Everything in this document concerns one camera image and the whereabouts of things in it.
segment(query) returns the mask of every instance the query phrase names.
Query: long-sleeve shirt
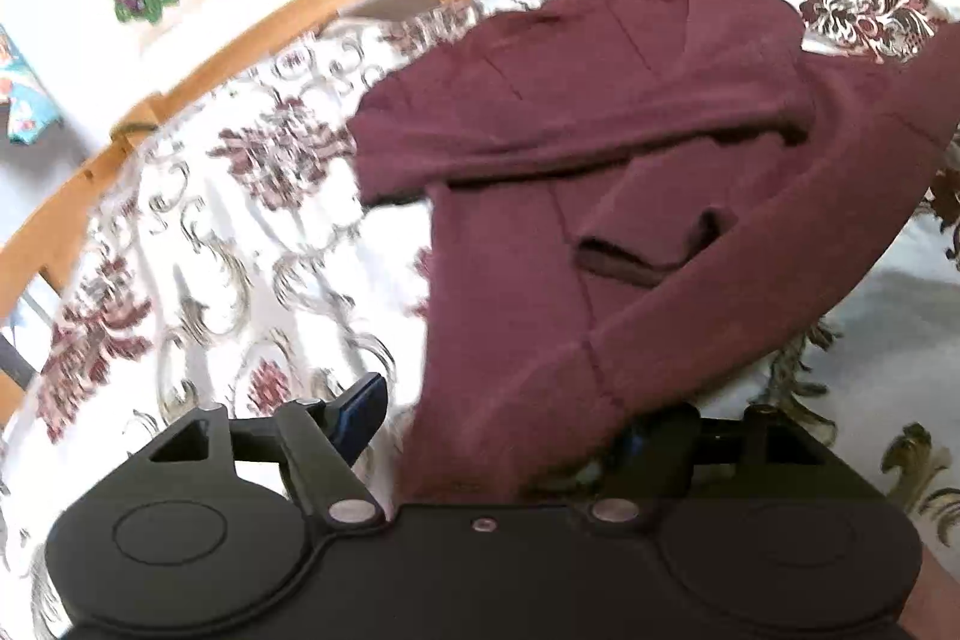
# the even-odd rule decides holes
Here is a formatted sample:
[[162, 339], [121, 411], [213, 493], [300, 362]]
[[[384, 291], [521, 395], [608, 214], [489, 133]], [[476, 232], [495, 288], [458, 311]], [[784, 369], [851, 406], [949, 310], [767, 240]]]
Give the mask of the long-sleeve shirt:
[[803, 52], [780, 0], [552, 0], [374, 86], [361, 199], [433, 202], [400, 498], [512, 500], [848, 293], [960, 119], [960, 31]]

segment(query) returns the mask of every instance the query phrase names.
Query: white bedding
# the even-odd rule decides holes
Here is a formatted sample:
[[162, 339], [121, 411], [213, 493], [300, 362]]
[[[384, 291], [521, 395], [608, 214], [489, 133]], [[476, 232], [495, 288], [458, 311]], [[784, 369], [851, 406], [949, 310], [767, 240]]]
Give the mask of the white bedding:
[[[960, 0], [785, 1], [808, 23], [805, 48], [838, 57], [909, 57], [960, 18]], [[4, 432], [0, 624], [13, 640], [66, 626], [41, 566], [56, 516], [195, 401], [263, 414], [348, 386], [364, 368], [386, 372], [390, 425], [357, 469], [389, 501], [421, 382], [429, 205], [363, 213], [347, 120], [383, 73], [483, 13], [460, 5], [406, 23], [338, 20], [210, 92], [137, 151], [93, 215], [52, 361]], [[960, 265], [949, 257], [960, 175], [944, 171], [936, 199], [811, 330], [812, 342], [833, 342], [829, 352], [801, 335], [701, 407], [739, 417], [766, 392], [835, 438], [875, 485], [896, 483], [896, 501], [960, 576], [949, 547], [960, 518], [960, 490], [949, 493], [960, 487], [949, 467], [949, 452], [960, 456]], [[901, 471], [885, 473], [894, 442], [888, 466]], [[275, 471], [238, 471], [282, 490]]]

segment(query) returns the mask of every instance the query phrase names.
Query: screw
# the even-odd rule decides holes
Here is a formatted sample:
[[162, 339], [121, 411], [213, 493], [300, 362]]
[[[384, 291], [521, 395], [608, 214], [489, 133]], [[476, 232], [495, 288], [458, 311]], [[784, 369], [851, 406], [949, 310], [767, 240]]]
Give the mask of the screw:
[[629, 499], [601, 499], [590, 508], [598, 521], [608, 524], [625, 524], [640, 516], [640, 508]]
[[376, 516], [376, 507], [365, 499], [342, 499], [335, 501], [328, 513], [341, 524], [365, 524]]
[[496, 531], [496, 521], [493, 518], [478, 518], [472, 527], [474, 531]]

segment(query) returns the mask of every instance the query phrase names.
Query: bedsheet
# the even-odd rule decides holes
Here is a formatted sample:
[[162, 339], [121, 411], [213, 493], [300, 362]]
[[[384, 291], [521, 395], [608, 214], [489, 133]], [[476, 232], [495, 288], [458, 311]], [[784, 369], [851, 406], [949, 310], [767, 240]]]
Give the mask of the bedsheet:
[[[806, 23], [805, 49], [836, 57], [909, 58], [960, 19], [960, 0], [785, 1]], [[0, 637], [46, 640], [68, 626], [43, 564], [50, 525], [192, 405], [269, 414], [384, 372], [388, 424], [356, 470], [389, 506], [421, 382], [430, 205], [360, 207], [349, 118], [387, 71], [493, 11], [448, 4], [402, 23], [336, 20], [229, 79], [136, 151], [91, 215], [49, 360], [3, 434]], [[697, 401], [726, 417], [758, 397], [780, 405], [889, 492], [960, 576], [950, 547], [953, 533], [960, 548], [957, 333], [960, 152], [950, 150], [847, 299]], [[269, 466], [238, 473], [283, 490]], [[570, 480], [595, 474], [586, 465]]]

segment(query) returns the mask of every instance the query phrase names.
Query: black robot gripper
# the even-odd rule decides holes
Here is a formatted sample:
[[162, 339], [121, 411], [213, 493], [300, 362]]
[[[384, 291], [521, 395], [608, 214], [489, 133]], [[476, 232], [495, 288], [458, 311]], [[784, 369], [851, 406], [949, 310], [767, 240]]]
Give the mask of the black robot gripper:
[[[332, 404], [166, 429], [50, 533], [69, 640], [908, 638], [913, 525], [774, 408], [638, 421], [587, 499], [390, 521], [350, 469], [386, 408], [372, 374]], [[290, 499], [234, 461], [279, 464]]]

